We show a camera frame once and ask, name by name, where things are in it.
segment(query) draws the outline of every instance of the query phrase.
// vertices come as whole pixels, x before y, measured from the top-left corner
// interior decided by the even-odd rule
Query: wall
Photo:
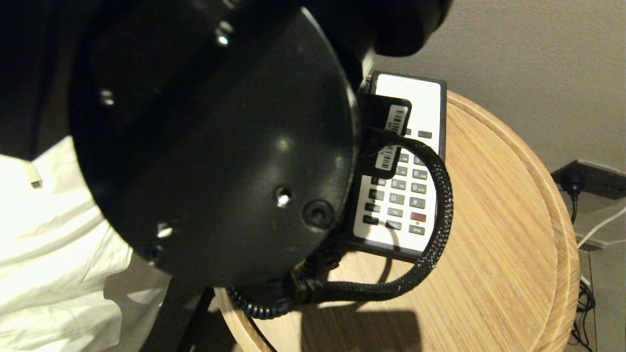
[[[377,57],[374,69],[446,80],[512,127],[551,172],[577,158],[624,171],[624,9],[622,0],[457,0],[422,51]],[[575,230],[584,234],[625,202],[583,194],[579,204]],[[620,219],[594,238],[610,244],[625,232]]]

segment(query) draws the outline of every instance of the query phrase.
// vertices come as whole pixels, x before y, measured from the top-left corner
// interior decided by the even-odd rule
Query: cable
[[[580,275],[580,280],[587,286],[591,286],[591,282],[589,280],[587,280],[587,278],[585,278],[583,276],[583,274]]]
[[[393,131],[367,129],[366,151],[377,153],[386,146],[397,145],[418,156],[430,171],[437,195],[437,211],[433,234],[422,256],[407,273],[385,283],[361,284],[358,282],[321,281],[315,277],[301,276],[291,282],[289,297],[279,303],[259,304],[241,289],[230,288],[233,302],[253,318],[272,319],[293,310],[297,305],[332,301],[386,301],[412,289],[430,274],[441,257],[450,235],[453,216],[452,184],[443,160],[426,144],[400,137]]]
[[[578,215],[578,195],[570,196],[572,198],[572,225],[576,221],[576,215]]]
[[[624,207],[622,210],[618,211],[617,213],[615,213],[613,216],[608,217],[607,219],[605,219],[603,222],[597,224],[593,229],[591,229],[591,231],[589,231],[589,233],[587,235],[585,235],[585,237],[583,237],[579,242],[578,242],[578,248],[580,248],[580,246],[582,246],[585,241],[587,241],[589,239],[589,237],[593,236],[593,234],[598,231],[602,226],[608,224],[609,222],[617,219],[620,215],[626,213],[626,207]]]
[[[587,301],[581,302],[581,298],[587,298]],[[591,289],[583,282],[580,283],[580,293],[578,294],[578,306],[576,307],[577,313],[582,313],[578,321],[574,320],[574,325],[572,327],[572,336],[576,339],[576,343],[574,345],[580,344],[587,351],[593,352],[591,347],[589,347],[589,337],[587,336],[587,329],[585,327],[585,323],[587,321],[587,313],[589,313],[592,309],[595,308],[595,298],[593,297],[593,292]]]

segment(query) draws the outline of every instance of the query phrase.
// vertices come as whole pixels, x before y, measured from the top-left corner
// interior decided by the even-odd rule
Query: barcode sticker
[[[387,116],[385,130],[392,130],[399,135],[402,126],[404,126],[404,120],[406,119],[406,113],[408,111],[409,108],[406,106],[391,105],[389,115]],[[384,147],[380,152],[378,152],[378,157],[376,158],[376,168],[387,171],[391,170],[393,157],[395,156],[397,149],[398,147],[396,146]]]

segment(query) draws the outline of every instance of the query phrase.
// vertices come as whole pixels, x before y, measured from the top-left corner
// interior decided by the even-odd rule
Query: power outlet
[[[626,197],[626,174],[611,168],[576,160],[552,173],[557,184],[565,176],[576,175],[585,182],[584,192],[609,199]]]

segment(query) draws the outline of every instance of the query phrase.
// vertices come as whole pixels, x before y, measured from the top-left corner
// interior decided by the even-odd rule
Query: round wooden table
[[[430,276],[390,301],[306,306],[268,321],[247,319],[216,289],[244,351],[563,350],[579,273],[574,232],[556,185],[513,131],[452,92],[446,133],[454,222]],[[387,280],[412,265],[390,262]],[[329,280],[376,282],[385,263],[348,253]]]

